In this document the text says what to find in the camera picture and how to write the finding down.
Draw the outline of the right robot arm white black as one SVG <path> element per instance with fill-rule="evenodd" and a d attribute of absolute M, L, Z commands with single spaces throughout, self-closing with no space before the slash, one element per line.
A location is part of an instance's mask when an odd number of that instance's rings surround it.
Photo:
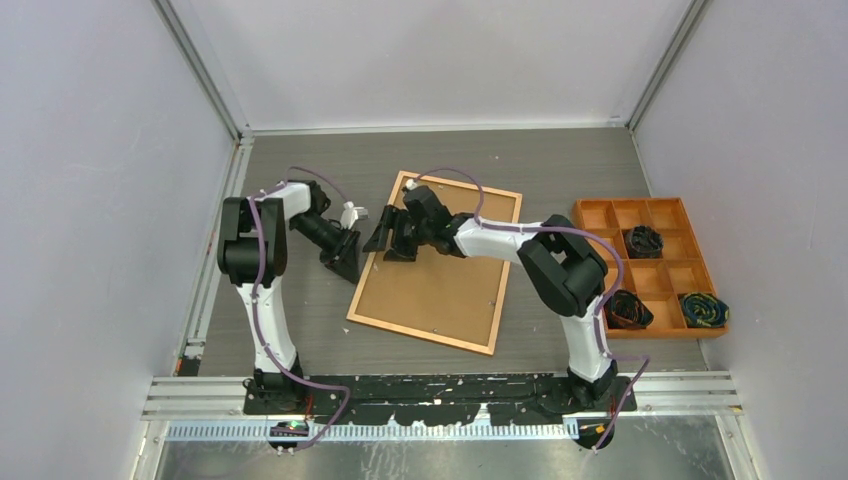
<path fill-rule="evenodd" d="M 543 222 L 485 220 L 479 211 L 453 213 L 428 186 L 411 181 L 401 207 L 388 205 L 364 252 L 413 262 L 420 247 L 457 258 L 485 257 L 523 267 L 542 303 L 558 315 L 569 351 L 566 393 L 584 410 L 596 410 L 611 395 L 616 360 L 601 330 L 603 308 L 619 289 L 607 285 L 609 268 L 596 250 L 601 239 L 566 217 Z"/>

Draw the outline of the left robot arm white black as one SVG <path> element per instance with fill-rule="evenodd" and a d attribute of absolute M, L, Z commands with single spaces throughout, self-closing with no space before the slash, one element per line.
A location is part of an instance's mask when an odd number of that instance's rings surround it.
<path fill-rule="evenodd" d="M 248 197 L 229 197 L 221 209 L 217 264 L 245 306 L 254 344 L 254 371 L 245 383 L 250 401 L 270 402 L 280 412 L 298 412 L 307 398 L 298 352 L 282 299 L 288 264 L 287 233 L 300 233 L 319 249 L 319 261 L 342 279 L 360 278 L 357 224 L 366 208 L 343 201 L 337 219 L 315 181 L 281 181 Z"/>

